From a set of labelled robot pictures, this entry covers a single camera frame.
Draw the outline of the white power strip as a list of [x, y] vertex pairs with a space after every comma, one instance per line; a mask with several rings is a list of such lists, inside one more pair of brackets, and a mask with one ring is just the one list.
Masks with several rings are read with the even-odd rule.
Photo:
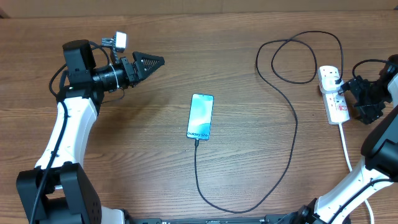
[[[324, 65], [318, 69], [319, 82], [321, 77], [340, 78], [340, 74], [336, 67]], [[322, 97], [329, 124], [342, 124], [349, 120], [349, 111], [344, 95], [339, 95], [338, 92], [330, 94], [322, 93]]]

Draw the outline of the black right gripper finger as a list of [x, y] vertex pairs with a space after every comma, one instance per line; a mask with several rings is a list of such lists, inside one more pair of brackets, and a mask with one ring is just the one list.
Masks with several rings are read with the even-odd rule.
[[350, 91], [354, 96], [358, 96], [363, 90], [363, 84], [364, 80], [360, 76], [352, 78], [341, 85], [338, 94], [342, 95], [346, 91]]
[[385, 107], [385, 104], [357, 105], [355, 106], [358, 112], [356, 119], [364, 124], [371, 124], [383, 115], [382, 111]]

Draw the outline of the blue Samsung Galaxy smartphone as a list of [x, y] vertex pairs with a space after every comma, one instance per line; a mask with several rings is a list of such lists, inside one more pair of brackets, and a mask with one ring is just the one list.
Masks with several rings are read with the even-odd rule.
[[192, 95], [187, 126], [187, 138], [203, 141], [210, 139], [213, 105], [213, 95]]

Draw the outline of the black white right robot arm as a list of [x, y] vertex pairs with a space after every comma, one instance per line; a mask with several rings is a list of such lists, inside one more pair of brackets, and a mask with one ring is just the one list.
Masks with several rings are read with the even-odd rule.
[[338, 88], [350, 91], [358, 119], [371, 124], [383, 116], [386, 103], [392, 111], [374, 128], [361, 146], [361, 159], [354, 169], [327, 194], [313, 199], [279, 223], [350, 223], [349, 215], [377, 191], [397, 182], [397, 55], [383, 60], [376, 81], [355, 75]]

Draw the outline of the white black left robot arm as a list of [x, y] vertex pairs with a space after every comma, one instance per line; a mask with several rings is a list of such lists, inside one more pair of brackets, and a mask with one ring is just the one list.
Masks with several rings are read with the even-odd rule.
[[102, 45], [74, 40], [63, 45], [65, 64], [60, 77], [57, 119], [49, 143], [31, 170], [21, 171], [16, 188], [30, 223], [133, 223], [124, 209], [102, 206], [100, 198], [83, 170], [86, 145], [104, 94], [134, 87], [164, 65], [163, 57], [133, 52], [127, 58], [109, 58], [98, 68], [94, 49], [116, 48], [113, 39]]

